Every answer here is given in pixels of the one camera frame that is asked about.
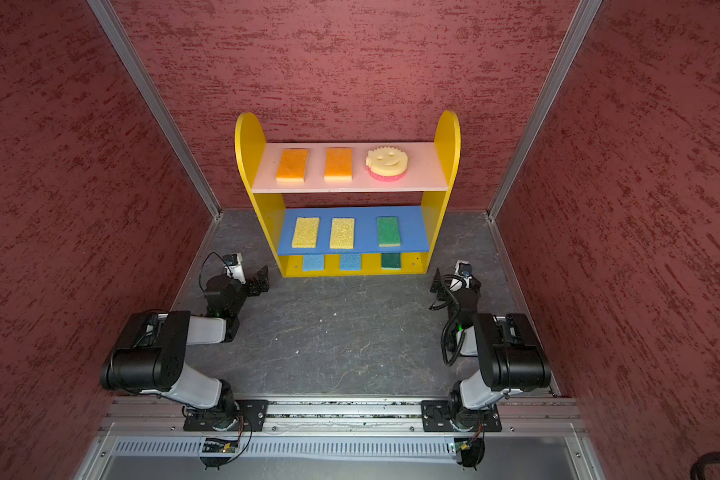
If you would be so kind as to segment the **dark green scrub sponge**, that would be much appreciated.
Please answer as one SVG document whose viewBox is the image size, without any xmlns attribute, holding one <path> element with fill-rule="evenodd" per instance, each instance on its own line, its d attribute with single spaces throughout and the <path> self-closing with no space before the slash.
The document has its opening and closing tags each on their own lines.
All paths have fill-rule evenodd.
<svg viewBox="0 0 720 480">
<path fill-rule="evenodd" d="M 381 268 L 383 270 L 400 270 L 402 268 L 401 254 L 398 252 L 382 253 Z"/>
</svg>

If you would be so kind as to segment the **blue sponge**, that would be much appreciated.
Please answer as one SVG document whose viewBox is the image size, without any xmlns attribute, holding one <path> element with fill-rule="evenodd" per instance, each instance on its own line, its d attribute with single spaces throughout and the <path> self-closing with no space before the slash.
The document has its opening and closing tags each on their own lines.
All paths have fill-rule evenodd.
<svg viewBox="0 0 720 480">
<path fill-rule="evenodd" d="M 361 254 L 341 254 L 339 259 L 339 268 L 343 272 L 353 272 L 362 270 Z"/>
<path fill-rule="evenodd" d="M 325 269 L 325 257 L 323 255 L 304 255 L 302 257 L 302 270 L 304 272 L 319 272 Z"/>
</svg>

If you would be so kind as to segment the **light green sponge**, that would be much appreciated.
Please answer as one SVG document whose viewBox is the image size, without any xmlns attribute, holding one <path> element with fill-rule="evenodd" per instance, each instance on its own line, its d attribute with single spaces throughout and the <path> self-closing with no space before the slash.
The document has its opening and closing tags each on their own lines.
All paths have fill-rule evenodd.
<svg viewBox="0 0 720 480">
<path fill-rule="evenodd" d="M 402 244 L 399 221 L 396 216 L 377 218 L 377 239 L 381 248 L 399 247 Z"/>
</svg>

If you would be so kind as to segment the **orange sponge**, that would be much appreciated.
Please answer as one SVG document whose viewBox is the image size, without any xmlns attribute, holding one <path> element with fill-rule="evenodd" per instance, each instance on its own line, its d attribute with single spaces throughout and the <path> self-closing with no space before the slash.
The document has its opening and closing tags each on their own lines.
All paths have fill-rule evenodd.
<svg viewBox="0 0 720 480">
<path fill-rule="evenodd" d="M 331 147 L 325 151 L 326 182 L 351 182 L 353 179 L 353 153 L 351 148 Z"/>
<path fill-rule="evenodd" d="M 303 183 L 309 158 L 308 149 L 284 149 L 276 171 L 278 183 Z"/>
</svg>

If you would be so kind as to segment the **yellow smiley face sponge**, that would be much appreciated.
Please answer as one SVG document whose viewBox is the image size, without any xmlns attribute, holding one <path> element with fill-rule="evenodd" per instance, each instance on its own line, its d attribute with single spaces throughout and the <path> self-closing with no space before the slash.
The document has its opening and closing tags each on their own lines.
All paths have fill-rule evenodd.
<svg viewBox="0 0 720 480">
<path fill-rule="evenodd" d="M 409 157 L 396 147 L 379 147 L 370 150 L 365 159 L 369 175 L 379 181 L 400 180 L 408 170 Z"/>
</svg>

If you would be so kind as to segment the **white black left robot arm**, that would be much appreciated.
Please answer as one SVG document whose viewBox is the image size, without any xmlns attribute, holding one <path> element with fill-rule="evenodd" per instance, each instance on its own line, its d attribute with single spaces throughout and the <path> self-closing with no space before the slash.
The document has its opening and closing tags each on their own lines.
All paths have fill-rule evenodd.
<svg viewBox="0 0 720 480">
<path fill-rule="evenodd" d="M 230 384 L 189 366 L 186 350 L 232 342 L 245 301 L 268 291 L 269 285 L 266 266 L 249 278 L 220 274 L 206 284 L 205 316 L 187 310 L 131 315 L 104 361 L 100 385 L 108 391 L 154 395 L 182 405 L 187 430 L 194 424 L 216 431 L 241 428 L 245 416 Z"/>
</svg>

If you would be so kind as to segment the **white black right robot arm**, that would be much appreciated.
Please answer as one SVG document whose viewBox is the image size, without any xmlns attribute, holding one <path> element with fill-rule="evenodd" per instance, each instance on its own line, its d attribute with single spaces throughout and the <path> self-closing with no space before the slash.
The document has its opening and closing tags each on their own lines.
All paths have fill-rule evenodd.
<svg viewBox="0 0 720 480">
<path fill-rule="evenodd" d="M 439 428 L 497 431 L 499 401 L 551 384 L 549 361 L 528 317 L 479 312 L 480 288 L 466 263 L 451 274 L 436 272 L 432 280 L 430 291 L 436 299 L 430 309 L 447 314 L 439 341 L 443 363 L 452 366 L 460 358 L 477 360 L 477 371 L 457 381 L 445 403 L 423 408 L 425 419 L 435 421 Z"/>
</svg>

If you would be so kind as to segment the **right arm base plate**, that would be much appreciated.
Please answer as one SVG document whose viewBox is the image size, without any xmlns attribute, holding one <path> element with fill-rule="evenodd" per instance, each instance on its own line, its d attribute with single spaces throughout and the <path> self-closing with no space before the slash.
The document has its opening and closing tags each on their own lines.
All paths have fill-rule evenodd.
<svg viewBox="0 0 720 480">
<path fill-rule="evenodd" d="M 421 415 L 425 432 L 474 434 L 502 431 L 496 404 L 485 409 L 469 410 L 457 408 L 444 400 L 425 400 L 421 402 Z"/>
</svg>

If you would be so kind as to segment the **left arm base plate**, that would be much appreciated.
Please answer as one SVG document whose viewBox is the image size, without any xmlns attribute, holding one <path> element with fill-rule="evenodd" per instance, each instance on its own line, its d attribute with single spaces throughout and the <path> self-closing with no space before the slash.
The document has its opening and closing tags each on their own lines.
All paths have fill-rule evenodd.
<svg viewBox="0 0 720 480">
<path fill-rule="evenodd" d="M 185 407 L 183 430 L 211 433 L 240 430 L 260 432 L 263 429 L 269 404 L 270 402 L 265 399 L 236 400 L 231 413 L 216 407 L 212 409 Z"/>
</svg>

